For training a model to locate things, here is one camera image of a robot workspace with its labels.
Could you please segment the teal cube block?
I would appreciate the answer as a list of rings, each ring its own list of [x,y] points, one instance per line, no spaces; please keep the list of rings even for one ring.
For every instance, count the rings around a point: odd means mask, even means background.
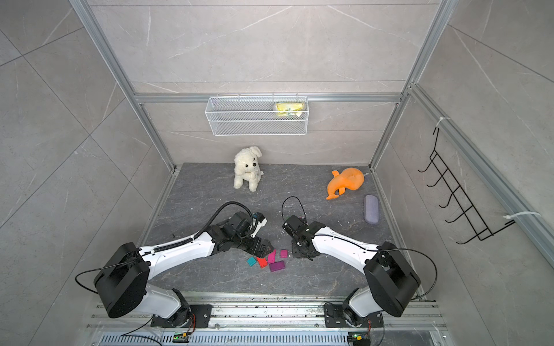
[[[247,260],[247,263],[249,266],[254,266],[256,263],[257,263],[257,259],[255,259],[254,257],[250,257],[248,260]]]

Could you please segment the red block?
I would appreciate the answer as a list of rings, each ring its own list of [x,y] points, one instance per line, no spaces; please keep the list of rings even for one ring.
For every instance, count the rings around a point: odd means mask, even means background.
[[[260,265],[261,268],[265,268],[268,265],[268,262],[265,258],[258,258],[257,262],[258,262],[258,265]]]

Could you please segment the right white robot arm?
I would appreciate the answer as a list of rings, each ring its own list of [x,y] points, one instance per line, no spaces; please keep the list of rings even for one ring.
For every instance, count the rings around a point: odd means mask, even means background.
[[[379,312],[401,317],[421,279],[400,250],[390,242],[368,244],[339,234],[320,223],[292,218],[283,225],[292,238],[296,258],[313,260],[329,255],[365,275],[367,287],[357,288],[343,302],[343,319],[353,327]]]

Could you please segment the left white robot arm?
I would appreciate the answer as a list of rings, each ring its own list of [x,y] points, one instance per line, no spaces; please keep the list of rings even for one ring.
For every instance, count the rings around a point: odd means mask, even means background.
[[[193,260],[240,249],[256,258],[267,257],[274,248],[258,232],[267,223],[262,213],[242,207],[227,220],[216,223],[214,213],[203,228],[181,239],[161,245],[121,245],[94,279],[108,317],[130,313],[151,314],[154,326],[181,327],[193,321],[193,311],[177,289],[167,290],[150,283],[159,274]]]

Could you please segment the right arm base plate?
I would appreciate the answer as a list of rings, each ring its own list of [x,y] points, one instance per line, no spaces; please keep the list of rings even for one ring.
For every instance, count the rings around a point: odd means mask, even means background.
[[[359,317],[350,308],[344,308],[339,304],[326,302],[323,304],[325,326],[327,328],[367,328],[383,327],[383,316],[380,312],[367,317]]]

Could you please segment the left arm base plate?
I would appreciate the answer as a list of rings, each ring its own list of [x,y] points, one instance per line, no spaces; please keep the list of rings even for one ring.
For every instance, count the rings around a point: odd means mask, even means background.
[[[207,328],[212,315],[212,309],[213,306],[211,304],[200,304],[191,305],[186,310],[180,309],[168,319],[154,315],[150,326],[161,328]]]

